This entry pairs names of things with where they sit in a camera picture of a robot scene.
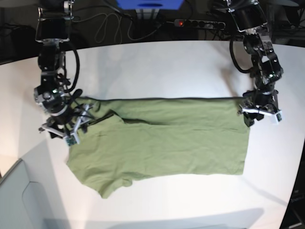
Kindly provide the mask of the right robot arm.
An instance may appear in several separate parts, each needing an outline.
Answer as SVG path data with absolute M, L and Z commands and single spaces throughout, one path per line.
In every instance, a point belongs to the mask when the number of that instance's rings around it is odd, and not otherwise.
M 34 89 L 34 100 L 49 115 L 39 131 L 48 132 L 51 138 L 63 139 L 69 146 L 80 143 L 79 131 L 86 133 L 89 126 L 116 114 L 109 110 L 102 117 L 96 117 L 91 113 L 93 104 L 77 101 L 82 90 L 76 89 L 80 57 L 70 40 L 72 8 L 72 0 L 41 1 L 35 37 L 42 48 L 38 55 L 41 81 Z M 72 49 L 75 56 L 76 71 L 73 80 L 67 77 L 66 52 L 61 47 L 63 43 Z

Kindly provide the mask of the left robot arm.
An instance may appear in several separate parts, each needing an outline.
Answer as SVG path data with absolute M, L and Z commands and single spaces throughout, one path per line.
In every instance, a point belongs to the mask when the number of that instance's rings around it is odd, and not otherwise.
M 244 49 L 253 65 L 248 70 L 237 66 L 238 71 L 249 73 L 254 80 L 253 90 L 243 94 L 238 113 L 243 115 L 247 127 L 265 116 L 278 124 L 282 111 L 278 108 L 275 83 L 282 78 L 283 69 L 273 48 L 264 11 L 257 0 L 228 0 L 226 5 L 226 11 L 243 35 Z

